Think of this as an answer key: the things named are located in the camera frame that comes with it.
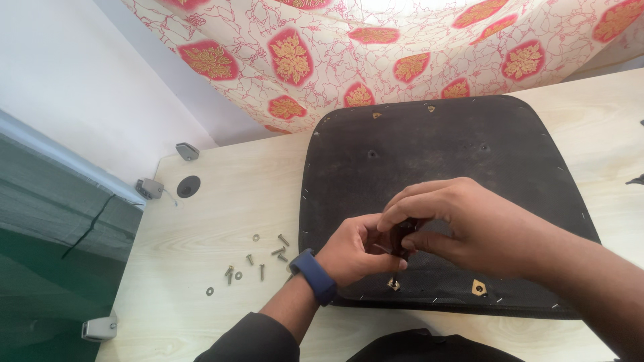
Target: bolt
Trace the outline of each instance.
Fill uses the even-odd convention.
[[[288,242],[288,241],[286,241],[286,239],[284,239],[284,236],[282,236],[281,234],[279,234],[279,235],[278,235],[278,238],[279,238],[281,241],[283,241],[283,242],[284,242],[284,244],[286,244],[286,246],[290,246],[289,242]]]
[[[277,249],[274,252],[272,252],[271,255],[275,255],[275,254],[278,254],[279,252],[285,252],[285,251],[286,251],[286,247],[283,246],[281,249]]]

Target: patterned curtain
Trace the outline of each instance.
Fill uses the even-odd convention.
[[[282,133],[342,107],[557,83],[617,37],[616,52],[644,52],[644,0],[122,1]]]

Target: light wood desk surface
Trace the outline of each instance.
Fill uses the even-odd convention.
[[[570,169],[602,243],[644,266],[644,69],[518,91],[539,114]],[[146,206],[114,310],[118,336],[97,361],[192,361],[288,277],[270,252],[291,242],[298,253],[299,192],[311,133],[203,151],[198,160],[163,158],[156,180],[167,193]],[[191,198],[176,196],[197,175]],[[259,234],[260,241],[252,236]],[[255,266],[246,255],[251,253]],[[258,265],[264,263],[260,282]],[[241,280],[228,286],[228,264]],[[214,288],[206,296],[208,287]],[[526,361],[612,361],[614,354],[581,321],[476,316],[416,310],[320,308],[301,359],[345,361],[375,338],[427,327],[460,334]]]

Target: finger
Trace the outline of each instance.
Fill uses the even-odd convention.
[[[389,254],[365,254],[363,255],[363,268],[365,275],[378,272],[395,272],[407,269],[407,262],[405,259]]]
[[[391,208],[391,206],[393,206],[395,203],[402,200],[403,198],[444,189],[445,187],[451,186],[454,183],[460,181],[460,179],[461,178],[459,177],[459,178],[452,178],[451,180],[427,181],[427,182],[421,182],[420,184],[407,186],[401,192],[397,193],[396,196],[394,196],[393,199],[391,199],[387,203],[387,205],[384,207],[383,213],[385,213],[387,210],[389,210],[389,208]]]
[[[405,221],[407,218],[417,219],[441,219],[450,222],[448,219],[449,203],[446,202],[444,192],[441,190],[413,195],[398,201],[383,213],[378,222],[378,231],[390,230],[395,224]]]
[[[433,231],[417,231],[402,239],[405,249],[422,250],[450,260],[460,241]]]

